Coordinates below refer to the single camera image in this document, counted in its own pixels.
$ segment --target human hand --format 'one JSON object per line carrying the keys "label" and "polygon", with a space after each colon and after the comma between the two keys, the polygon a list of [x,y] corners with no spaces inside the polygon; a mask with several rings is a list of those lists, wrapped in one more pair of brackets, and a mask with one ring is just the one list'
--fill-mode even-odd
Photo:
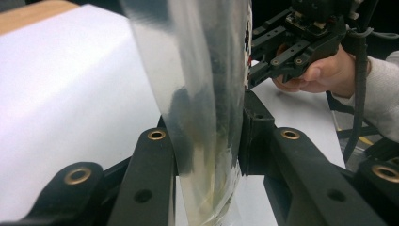
{"label": "human hand", "polygon": [[355,92],[355,58],[340,45],[336,55],[314,61],[300,77],[282,83],[281,75],[273,82],[284,91],[317,93],[329,90],[335,95],[350,98]]}

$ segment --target screw hole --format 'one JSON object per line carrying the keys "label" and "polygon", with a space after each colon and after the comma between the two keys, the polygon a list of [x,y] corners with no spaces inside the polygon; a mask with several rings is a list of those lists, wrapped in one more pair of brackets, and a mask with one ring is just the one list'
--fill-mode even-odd
{"label": "screw hole", "polygon": [[345,202],[345,200],[346,200],[345,195],[341,191],[336,190],[336,189],[329,190],[327,195],[333,201]]}
{"label": "screw hole", "polygon": [[137,193],[135,194],[135,201],[138,203],[144,203],[147,202],[148,200],[150,200],[152,198],[152,193],[150,190],[148,189],[144,189],[144,190],[139,190],[137,191]]}
{"label": "screw hole", "polygon": [[91,175],[91,169],[81,167],[73,169],[67,173],[64,178],[64,183],[70,186],[78,185],[85,182]]}
{"label": "screw hole", "polygon": [[386,181],[399,183],[399,172],[396,171],[395,169],[385,166],[375,165],[372,167],[372,171],[375,175]]}
{"label": "screw hole", "polygon": [[281,135],[288,139],[299,139],[300,138],[299,133],[297,133],[295,131],[291,131],[291,130],[284,130],[284,131],[282,131]]}
{"label": "screw hole", "polygon": [[147,137],[152,140],[163,139],[167,134],[164,131],[156,130],[148,133]]}

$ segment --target transparent plastic bag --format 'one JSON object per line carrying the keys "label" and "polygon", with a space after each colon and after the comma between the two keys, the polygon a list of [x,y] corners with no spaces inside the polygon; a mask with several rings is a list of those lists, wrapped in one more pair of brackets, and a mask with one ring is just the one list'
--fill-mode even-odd
{"label": "transparent plastic bag", "polygon": [[238,225],[224,216],[240,174],[248,1],[120,1],[175,149],[189,224]]}

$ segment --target black cable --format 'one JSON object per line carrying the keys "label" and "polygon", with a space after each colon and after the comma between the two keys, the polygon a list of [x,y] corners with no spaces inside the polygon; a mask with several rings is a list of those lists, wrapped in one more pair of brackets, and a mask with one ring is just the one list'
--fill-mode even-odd
{"label": "black cable", "polygon": [[357,25],[355,30],[348,32],[349,36],[356,38],[357,48],[355,61],[355,111],[352,134],[346,144],[345,150],[343,151],[343,160],[345,163],[349,160],[352,152],[356,148],[360,136],[360,130],[363,125],[368,64],[366,36],[373,31],[371,28],[368,28],[368,24],[372,18],[377,3],[378,0],[368,2],[366,13],[365,15],[362,15],[363,17],[360,24]]}
{"label": "black cable", "polygon": [[355,112],[353,119],[352,134],[343,151],[343,160],[345,163],[349,160],[352,152],[355,150],[359,140],[360,130],[363,125],[364,101],[366,95],[366,75],[367,75],[367,44],[366,38],[358,38],[357,54],[355,61]]}

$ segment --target finger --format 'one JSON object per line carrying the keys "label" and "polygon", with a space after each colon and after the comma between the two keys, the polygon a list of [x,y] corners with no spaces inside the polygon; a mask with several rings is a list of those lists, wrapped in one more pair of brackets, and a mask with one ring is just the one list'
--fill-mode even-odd
{"label": "finger", "polygon": [[318,67],[309,67],[302,75],[303,79],[305,81],[311,82],[311,81],[317,81],[320,79],[321,76],[321,70]]}
{"label": "finger", "polygon": [[273,82],[279,89],[289,92],[300,91],[301,88],[308,85],[308,82],[302,79],[292,79],[289,82],[282,83],[282,76],[278,77],[277,79],[273,79]]}

